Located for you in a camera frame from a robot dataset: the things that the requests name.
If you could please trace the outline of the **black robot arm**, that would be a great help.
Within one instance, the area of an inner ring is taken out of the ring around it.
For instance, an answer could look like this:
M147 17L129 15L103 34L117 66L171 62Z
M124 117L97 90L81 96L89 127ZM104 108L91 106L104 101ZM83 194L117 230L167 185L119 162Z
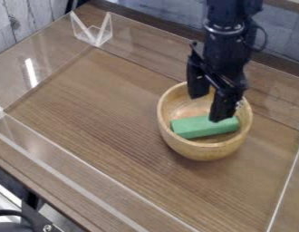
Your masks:
M203 26L204 46L190 44L187 81L188 95L198 99L215 88L210 121L231 118L248 89L244 66L252 59L258 30L263 30L254 16L263 10L263 0L207 0L208 13Z

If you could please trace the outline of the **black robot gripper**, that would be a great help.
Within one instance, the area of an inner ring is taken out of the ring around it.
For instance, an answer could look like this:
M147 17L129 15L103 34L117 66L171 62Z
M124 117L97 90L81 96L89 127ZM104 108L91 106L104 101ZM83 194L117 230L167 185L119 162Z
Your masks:
M244 66L251 60L246 24L220 26L206 23L206 41L190 44L187 81L191 99L215 93L210 120L220 122L232 118L248 87Z

